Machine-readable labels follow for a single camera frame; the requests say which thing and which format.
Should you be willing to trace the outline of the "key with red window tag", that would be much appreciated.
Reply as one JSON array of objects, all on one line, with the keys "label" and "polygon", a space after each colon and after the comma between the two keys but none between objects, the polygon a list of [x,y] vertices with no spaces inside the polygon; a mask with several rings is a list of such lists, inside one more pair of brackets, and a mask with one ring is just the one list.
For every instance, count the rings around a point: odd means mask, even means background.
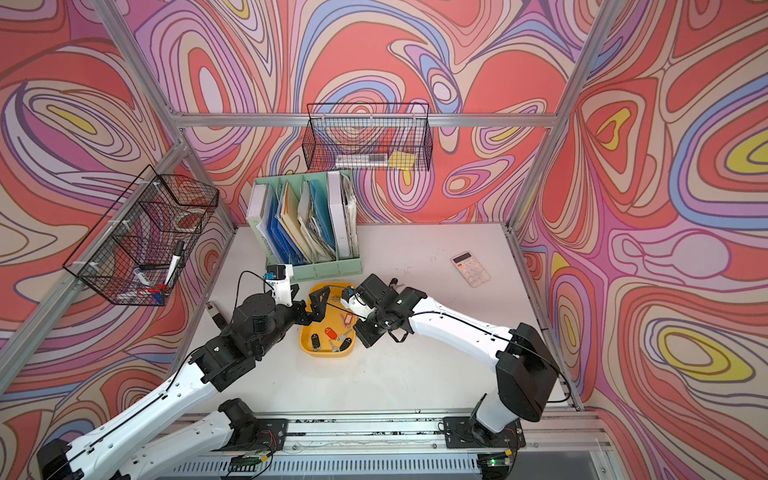
[{"label": "key with red window tag", "polygon": [[356,317],[353,314],[347,313],[343,318],[343,326],[345,330],[349,330],[356,322]]}]

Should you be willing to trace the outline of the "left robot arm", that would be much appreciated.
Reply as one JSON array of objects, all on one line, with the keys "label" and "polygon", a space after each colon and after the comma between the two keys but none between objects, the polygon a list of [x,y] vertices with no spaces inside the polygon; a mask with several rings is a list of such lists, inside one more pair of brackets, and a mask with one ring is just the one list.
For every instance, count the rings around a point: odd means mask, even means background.
[{"label": "left robot arm", "polygon": [[330,289],[297,300],[296,285],[247,297],[219,334],[191,352],[171,377],[104,425],[37,453],[44,479],[109,479],[140,448],[191,408],[253,370],[292,327],[324,319]]}]

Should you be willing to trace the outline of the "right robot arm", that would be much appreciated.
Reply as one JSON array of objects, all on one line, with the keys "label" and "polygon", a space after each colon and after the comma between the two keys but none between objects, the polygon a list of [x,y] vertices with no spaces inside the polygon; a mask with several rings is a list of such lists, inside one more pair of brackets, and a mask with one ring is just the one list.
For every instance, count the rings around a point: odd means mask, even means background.
[{"label": "right robot arm", "polygon": [[519,420],[541,420],[561,370],[541,334],[529,324],[496,326],[452,310],[427,293],[400,290],[369,275],[342,290],[342,306],[357,317],[354,331],[367,348],[387,335],[437,340],[493,371],[496,388],[484,394],[467,420],[472,441],[489,447]]}]

